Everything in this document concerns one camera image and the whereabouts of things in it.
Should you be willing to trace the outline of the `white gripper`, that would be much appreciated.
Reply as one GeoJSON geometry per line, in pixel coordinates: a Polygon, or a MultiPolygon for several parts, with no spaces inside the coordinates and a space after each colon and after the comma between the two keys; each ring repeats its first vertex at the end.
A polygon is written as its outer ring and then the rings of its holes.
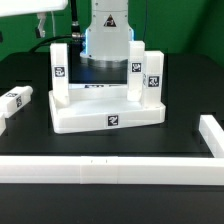
{"type": "Polygon", "coordinates": [[[40,12],[63,10],[67,5],[68,0],[0,0],[0,17],[38,13],[35,32],[38,38],[44,38],[46,14],[40,12]]]}

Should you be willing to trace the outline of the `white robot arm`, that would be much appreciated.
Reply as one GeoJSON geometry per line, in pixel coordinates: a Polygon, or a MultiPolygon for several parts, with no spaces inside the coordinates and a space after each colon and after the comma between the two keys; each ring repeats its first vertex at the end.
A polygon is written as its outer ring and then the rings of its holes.
{"type": "MultiPolygon", "coordinates": [[[[0,0],[0,17],[64,10],[75,0],[0,0]]],[[[129,42],[134,31],[128,24],[128,0],[91,0],[91,23],[85,30],[79,61],[70,61],[68,78],[73,82],[126,84],[129,42]]]]}

